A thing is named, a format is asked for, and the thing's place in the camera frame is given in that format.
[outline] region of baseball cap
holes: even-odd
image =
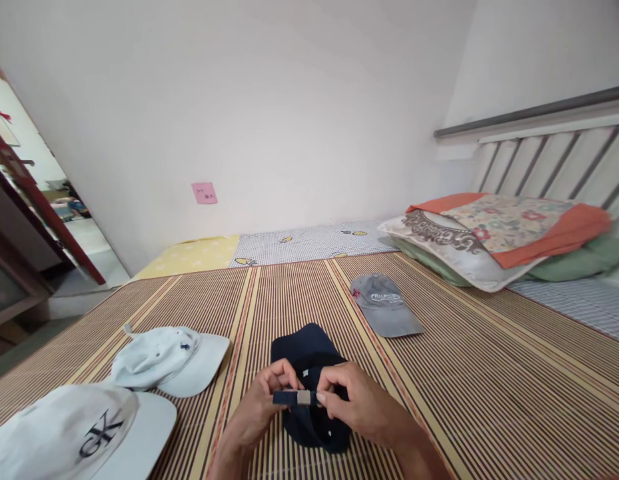
[[[296,333],[271,343],[272,363],[283,358],[289,360],[303,386],[311,391],[318,388],[323,367],[347,361],[316,323],[309,323]],[[345,387],[336,386],[334,393],[349,400]],[[338,419],[330,419],[327,410],[318,406],[300,405],[284,410],[283,427],[303,447],[322,447],[329,453],[349,448],[351,429]]]
[[[125,332],[133,340],[111,365],[111,381],[119,387],[168,395],[198,395],[214,379],[229,348],[229,339],[187,327],[159,327],[144,333]]]
[[[350,291],[367,323],[381,337],[424,332],[422,323],[404,302],[398,285],[386,275],[360,275],[354,278]]]
[[[153,393],[63,385],[0,426],[0,479],[144,480],[175,423]]]

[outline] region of yellow bed sheet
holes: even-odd
[[[165,249],[132,280],[227,268],[240,238],[240,235],[230,235],[177,243]]]

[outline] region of gray cap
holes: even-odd
[[[356,277],[350,290],[364,318],[381,337],[424,332],[422,323],[404,302],[398,285],[386,275],[372,273]]]

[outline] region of pink sticky note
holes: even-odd
[[[196,196],[196,203],[218,203],[213,183],[192,183],[191,189],[194,191],[194,195]]]

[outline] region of doorway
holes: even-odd
[[[118,287],[129,280],[80,191],[51,150],[0,69],[0,172],[76,268],[52,280],[56,295]]]

